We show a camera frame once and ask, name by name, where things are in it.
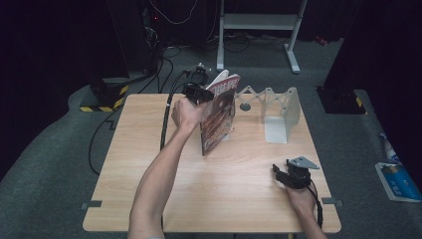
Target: table top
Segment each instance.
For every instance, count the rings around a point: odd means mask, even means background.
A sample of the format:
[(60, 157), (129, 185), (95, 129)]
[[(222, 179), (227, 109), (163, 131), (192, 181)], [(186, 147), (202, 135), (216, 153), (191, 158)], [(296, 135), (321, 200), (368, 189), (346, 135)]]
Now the table top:
[[(173, 102), (182, 98), (174, 95)], [(87, 231), (127, 231), (136, 187), (159, 153), (167, 95), (127, 97), (92, 201)], [(163, 214), (165, 232), (302, 232), (286, 190), (275, 180), (272, 164), (284, 168), (286, 159), (304, 156), (320, 166), (307, 121), (301, 118), (289, 142), (265, 141), (261, 105), (243, 112), (237, 101), (234, 130), (202, 156), (199, 127), (188, 139), (179, 162), (174, 187)], [(168, 122), (167, 139), (175, 130)], [(319, 200), (330, 197), (323, 169), (311, 169)], [(335, 206), (323, 204), (326, 233), (341, 228)]]

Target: black stand base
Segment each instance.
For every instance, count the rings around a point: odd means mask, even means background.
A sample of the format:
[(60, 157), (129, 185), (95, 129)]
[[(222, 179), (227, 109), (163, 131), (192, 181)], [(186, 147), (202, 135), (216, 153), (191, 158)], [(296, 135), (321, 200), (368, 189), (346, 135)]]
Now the black stand base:
[(81, 101), (80, 109), (82, 112), (116, 111), (123, 103), (127, 88), (128, 86), (108, 88), (106, 96), (101, 101), (96, 97), (91, 88), (89, 88)]
[(327, 90), (323, 87), (316, 88), (320, 102), (327, 114), (342, 115), (364, 115), (364, 108), (360, 98), (353, 91), (340, 92), (335, 90)]

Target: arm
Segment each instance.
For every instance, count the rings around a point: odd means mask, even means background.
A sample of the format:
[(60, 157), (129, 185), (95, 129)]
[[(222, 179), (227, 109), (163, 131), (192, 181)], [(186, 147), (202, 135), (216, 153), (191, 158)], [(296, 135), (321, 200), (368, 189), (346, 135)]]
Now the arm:
[(301, 221), (302, 227), (305, 230), (305, 234), (309, 239), (324, 239), (326, 235), (317, 225), (317, 220), (314, 217), (314, 209), (316, 207), (316, 200), (313, 195), (308, 191), (307, 188), (303, 189), (292, 189), (286, 186), (289, 192), (289, 197), (293, 208), (298, 214), (299, 220)]
[(177, 129), (146, 170), (137, 187), (130, 211), (128, 238), (164, 238), (161, 216), (176, 177), (182, 149), (204, 119), (207, 104), (194, 106), (184, 98), (174, 104)]

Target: book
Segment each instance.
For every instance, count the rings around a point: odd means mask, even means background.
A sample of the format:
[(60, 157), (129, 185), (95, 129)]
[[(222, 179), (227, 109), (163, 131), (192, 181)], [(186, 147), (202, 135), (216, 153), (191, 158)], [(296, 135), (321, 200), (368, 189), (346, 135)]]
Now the book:
[(206, 88), (214, 94), (214, 100), (208, 104), (207, 118), (200, 125), (202, 155), (214, 149), (231, 131), (235, 116), (235, 95), (240, 76), (229, 76), (229, 71), (222, 71)]
[(402, 164), (378, 162), (375, 168), (390, 200), (422, 201), (418, 187)]

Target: white metal bookend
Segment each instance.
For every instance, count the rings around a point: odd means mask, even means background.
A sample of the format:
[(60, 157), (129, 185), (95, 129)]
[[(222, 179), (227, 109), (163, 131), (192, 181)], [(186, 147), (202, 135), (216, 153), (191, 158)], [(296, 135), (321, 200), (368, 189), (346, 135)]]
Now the white metal bookend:
[[(242, 97), (247, 93), (253, 96), (248, 99)], [(236, 94), (235, 98), (241, 102), (243, 111), (250, 109), (250, 102), (259, 101), (261, 103), (261, 122), (265, 126), (267, 142), (288, 142), (291, 130), (298, 124), (301, 115), (301, 104), (296, 88), (289, 88), (285, 93), (276, 94), (271, 88), (256, 93), (248, 86)]]

